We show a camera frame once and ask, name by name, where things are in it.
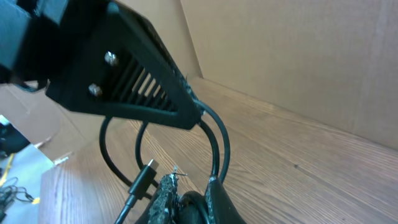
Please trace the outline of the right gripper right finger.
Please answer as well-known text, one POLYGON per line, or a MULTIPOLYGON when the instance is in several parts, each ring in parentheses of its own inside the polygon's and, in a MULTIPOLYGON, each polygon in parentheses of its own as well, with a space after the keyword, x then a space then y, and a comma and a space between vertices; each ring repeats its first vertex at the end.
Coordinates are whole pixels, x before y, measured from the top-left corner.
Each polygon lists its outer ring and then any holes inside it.
POLYGON ((246 224, 217 176, 209 178, 205 200, 211 224, 246 224))

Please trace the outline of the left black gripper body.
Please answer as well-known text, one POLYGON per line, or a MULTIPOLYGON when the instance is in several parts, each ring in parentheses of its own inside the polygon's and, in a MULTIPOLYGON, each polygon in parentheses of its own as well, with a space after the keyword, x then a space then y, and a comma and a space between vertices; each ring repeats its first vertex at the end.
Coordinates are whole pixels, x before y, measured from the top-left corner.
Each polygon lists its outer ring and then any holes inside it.
POLYGON ((106 0, 1 0, 1 84, 31 93, 73 60, 106 0))

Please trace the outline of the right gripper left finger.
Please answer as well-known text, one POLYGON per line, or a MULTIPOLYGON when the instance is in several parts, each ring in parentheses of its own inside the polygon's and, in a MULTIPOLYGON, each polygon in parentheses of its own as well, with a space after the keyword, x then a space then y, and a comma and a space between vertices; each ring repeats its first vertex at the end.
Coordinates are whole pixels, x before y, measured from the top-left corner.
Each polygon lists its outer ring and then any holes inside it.
POLYGON ((175 221, 178 210, 178 177, 167 174, 160 180, 144 213, 136 224, 171 224, 175 221))

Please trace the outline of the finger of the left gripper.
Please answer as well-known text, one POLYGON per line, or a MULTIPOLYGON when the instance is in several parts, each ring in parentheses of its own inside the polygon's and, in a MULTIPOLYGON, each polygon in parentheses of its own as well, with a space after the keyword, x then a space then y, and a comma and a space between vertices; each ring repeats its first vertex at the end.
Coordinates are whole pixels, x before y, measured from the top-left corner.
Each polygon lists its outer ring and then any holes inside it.
POLYGON ((74 112, 193 128, 200 109, 150 21, 116 1, 78 4, 76 46, 46 95, 74 112))

